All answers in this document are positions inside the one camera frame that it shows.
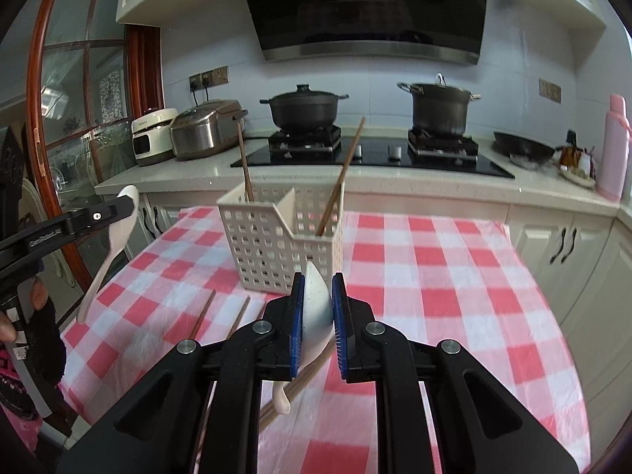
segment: rice cooker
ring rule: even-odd
[[[176,109],[162,109],[132,121],[132,144],[139,166],[151,166],[173,158],[169,125],[176,115]]]

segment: gas stove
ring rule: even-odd
[[[270,155],[314,156],[315,154],[333,154],[340,147],[341,132],[337,126],[317,128],[302,134],[279,130],[268,138]]]
[[[408,131],[408,147],[417,157],[456,158],[469,162],[478,160],[478,144],[471,137],[437,135],[413,128]]]
[[[341,137],[340,129],[333,127],[296,137],[276,132],[268,142],[268,146],[249,154],[249,166],[340,166],[353,138]],[[429,138],[411,130],[407,137],[401,138],[361,137],[359,145],[360,156],[353,158],[352,166],[405,167],[514,178],[513,174],[479,154],[478,145],[468,137]],[[241,167],[241,160],[231,167]]]

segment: power cord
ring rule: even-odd
[[[189,88],[191,89],[191,94],[194,96],[195,106],[197,107],[198,102],[197,102],[197,98],[195,97],[195,84],[191,82],[191,84],[189,85]]]
[[[209,100],[209,77],[203,76],[201,78],[201,85],[204,87],[204,92],[206,93],[206,100]]]

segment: pink thermos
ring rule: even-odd
[[[625,99],[611,94],[610,112],[606,114],[604,153],[596,177],[596,191],[611,201],[620,201],[623,194],[631,133]]]

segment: white ceramic spoon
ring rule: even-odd
[[[117,197],[120,196],[129,196],[132,199],[134,202],[134,211],[131,216],[112,223],[109,226],[110,251],[105,257],[99,272],[97,272],[97,275],[94,276],[94,280],[92,280],[92,283],[86,291],[83,301],[79,306],[79,312],[77,313],[77,322],[79,324],[85,323],[90,305],[92,304],[94,297],[97,295],[97,292],[99,292],[99,288],[103,283],[107,270],[110,268],[110,265],[116,258],[116,255],[121,253],[121,251],[125,248],[125,244],[127,244],[136,224],[136,219],[138,218],[138,189],[135,188],[134,185],[128,185],[118,193]]]
[[[303,299],[303,340],[301,342],[301,364],[303,369],[311,364],[325,349],[333,335],[334,309],[325,280],[312,262],[305,269],[305,292]],[[274,410],[281,415],[290,413],[290,401],[285,395],[286,381],[273,383]]]

